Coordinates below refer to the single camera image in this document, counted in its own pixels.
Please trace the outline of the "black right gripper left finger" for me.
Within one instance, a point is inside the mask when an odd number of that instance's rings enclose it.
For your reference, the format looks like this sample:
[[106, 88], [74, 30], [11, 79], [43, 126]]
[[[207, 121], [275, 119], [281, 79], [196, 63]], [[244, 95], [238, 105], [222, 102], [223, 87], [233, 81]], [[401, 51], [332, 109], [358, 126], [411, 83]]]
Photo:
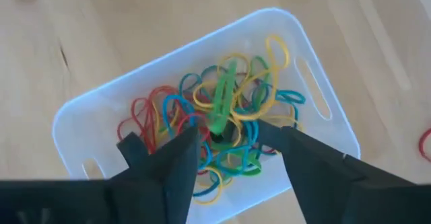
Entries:
[[199, 165], [191, 126], [149, 154], [128, 134], [117, 145], [128, 169], [107, 180], [5, 180], [2, 223], [185, 223]]

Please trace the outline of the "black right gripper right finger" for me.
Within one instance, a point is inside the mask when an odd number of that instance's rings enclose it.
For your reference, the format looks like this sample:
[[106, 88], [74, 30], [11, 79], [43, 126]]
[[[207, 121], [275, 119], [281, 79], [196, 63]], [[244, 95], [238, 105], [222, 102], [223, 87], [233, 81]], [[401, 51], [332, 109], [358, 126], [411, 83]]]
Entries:
[[430, 222], [430, 185], [374, 167], [290, 126], [258, 124], [258, 142], [282, 154], [307, 223]]

